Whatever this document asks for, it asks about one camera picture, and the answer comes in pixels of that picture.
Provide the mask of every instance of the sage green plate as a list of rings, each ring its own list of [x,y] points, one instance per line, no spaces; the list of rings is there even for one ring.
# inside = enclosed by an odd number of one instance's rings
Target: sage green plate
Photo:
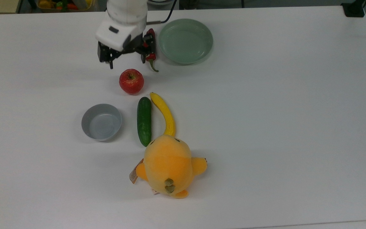
[[[169,22],[159,35],[160,50],[179,64],[193,64],[211,51],[213,35],[203,23],[193,19]]]

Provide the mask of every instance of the cucumber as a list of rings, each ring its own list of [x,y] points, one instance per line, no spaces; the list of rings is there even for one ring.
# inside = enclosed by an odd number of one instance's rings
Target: cucumber
[[[152,103],[148,97],[142,97],[137,109],[138,137],[145,147],[152,140]]]

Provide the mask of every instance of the gray bowl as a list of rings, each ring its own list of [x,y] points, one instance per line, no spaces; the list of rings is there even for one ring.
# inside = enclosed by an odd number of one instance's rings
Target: gray bowl
[[[81,119],[84,133],[100,142],[111,139],[118,132],[121,123],[122,117],[118,109],[105,103],[91,107]]]

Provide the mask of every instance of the yellow banana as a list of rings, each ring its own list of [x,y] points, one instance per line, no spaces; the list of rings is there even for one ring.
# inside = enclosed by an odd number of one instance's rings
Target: yellow banana
[[[151,96],[151,100],[153,104],[162,112],[165,122],[166,128],[164,135],[174,136],[176,133],[176,125],[174,124],[174,119],[172,113],[170,112],[169,108],[167,107],[165,101],[160,97],[158,94],[151,92],[149,94]]]

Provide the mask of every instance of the floor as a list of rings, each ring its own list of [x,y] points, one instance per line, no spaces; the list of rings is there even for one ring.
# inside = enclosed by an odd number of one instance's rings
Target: floor
[[[339,6],[341,3],[351,3],[352,0],[244,0],[246,8],[257,7],[291,7],[291,6]],[[106,9],[106,0],[98,0],[99,10]],[[150,5],[150,10],[168,10],[169,6]],[[241,8],[241,0],[200,0],[197,9]],[[32,9],[27,0],[22,1],[19,13],[41,13],[39,9]]]

